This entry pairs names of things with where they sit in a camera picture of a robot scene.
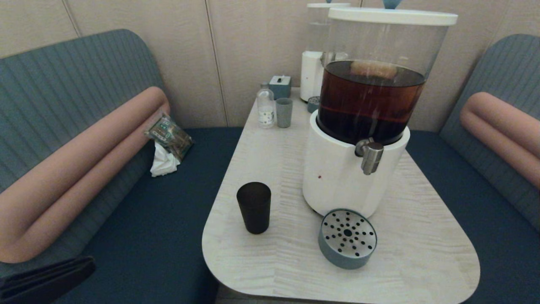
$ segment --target white appliance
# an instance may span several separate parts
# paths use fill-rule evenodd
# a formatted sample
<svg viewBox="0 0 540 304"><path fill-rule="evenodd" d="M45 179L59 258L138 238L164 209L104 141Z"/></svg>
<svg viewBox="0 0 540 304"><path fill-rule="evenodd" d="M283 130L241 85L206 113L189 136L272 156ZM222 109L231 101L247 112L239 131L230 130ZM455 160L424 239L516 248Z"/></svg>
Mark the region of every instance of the white appliance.
<svg viewBox="0 0 540 304"><path fill-rule="evenodd" d="M350 3L308 3L309 28L306 51L302 53L302 72L300 77L300 98L307 101L310 97L321 95L322 53L325 49L330 29L328 10L348 7Z"/></svg>
<svg viewBox="0 0 540 304"><path fill-rule="evenodd" d="M331 8L329 18L303 195L321 215L344 208L369 217L409 141L407 123L457 15Z"/></svg>

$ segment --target table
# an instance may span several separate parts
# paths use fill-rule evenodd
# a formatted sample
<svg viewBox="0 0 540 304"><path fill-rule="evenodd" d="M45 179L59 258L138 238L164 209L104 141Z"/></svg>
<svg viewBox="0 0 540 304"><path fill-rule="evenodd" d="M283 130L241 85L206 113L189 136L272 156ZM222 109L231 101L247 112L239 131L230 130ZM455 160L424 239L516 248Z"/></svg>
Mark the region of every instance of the table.
<svg viewBox="0 0 540 304"><path fill-rule="evenodd" d="M206 222L202 252L225 286L255 296L364 303L460 303L478 286L480 264L470 240L405 152L386 196L369 218L378 244L356 270L338 268L319 250L322 216L302 196L309 127L293 89L291 127L259 128L251 110ZM236 192L260 181L272 190L270 227L244 227Z"/></svg>

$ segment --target white tissue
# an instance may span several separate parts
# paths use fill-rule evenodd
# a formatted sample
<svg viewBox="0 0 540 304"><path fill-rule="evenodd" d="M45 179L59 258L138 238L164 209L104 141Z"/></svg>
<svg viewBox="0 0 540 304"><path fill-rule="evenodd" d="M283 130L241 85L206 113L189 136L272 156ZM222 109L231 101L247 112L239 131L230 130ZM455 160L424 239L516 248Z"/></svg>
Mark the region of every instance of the white tissue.
<svg viewBox="0 0 540 304"><path fill-rule="evenodd" d="M156 146L156 153L154 154L154 163L150 168L152 177L165 175L176 171L176 166L180 164L180 161L176 159L171 153L167 152L159 143L154 143Z"/></svg>

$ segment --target pink cylindrical armrest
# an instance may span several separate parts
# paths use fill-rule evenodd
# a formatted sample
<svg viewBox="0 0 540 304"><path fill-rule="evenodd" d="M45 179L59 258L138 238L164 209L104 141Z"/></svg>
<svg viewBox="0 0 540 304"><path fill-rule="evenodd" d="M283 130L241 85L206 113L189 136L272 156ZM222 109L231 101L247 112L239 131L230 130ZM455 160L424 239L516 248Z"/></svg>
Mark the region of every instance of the pink cylindrical armrest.
<svg viewBox="0 0 540 304"><path fill-rule="evenodd" d="M499 98L473 94L460 113L461 125L540 189L540 121Z"/></svg>
<svg viewBox="0 0 540 304"><path fill-rule="evenodd" d="M151 87L60 147L0 194L0 261L47 249L144 146L148 122L170 107Z"/></svg>

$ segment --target small glass bottle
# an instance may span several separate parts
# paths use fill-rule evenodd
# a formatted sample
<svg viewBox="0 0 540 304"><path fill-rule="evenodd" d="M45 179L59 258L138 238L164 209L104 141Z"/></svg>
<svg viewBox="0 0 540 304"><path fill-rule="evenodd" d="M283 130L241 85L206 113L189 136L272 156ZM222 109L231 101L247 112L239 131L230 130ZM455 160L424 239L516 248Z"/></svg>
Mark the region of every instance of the small glass bottle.
<svg viewBox="0 0 540 304"><path fill-rule="evenodd" d="M274 126L274 93L268 88L268 82L261 83L257 92L257 109L259 110L259 125L262 128Z"/></svg>

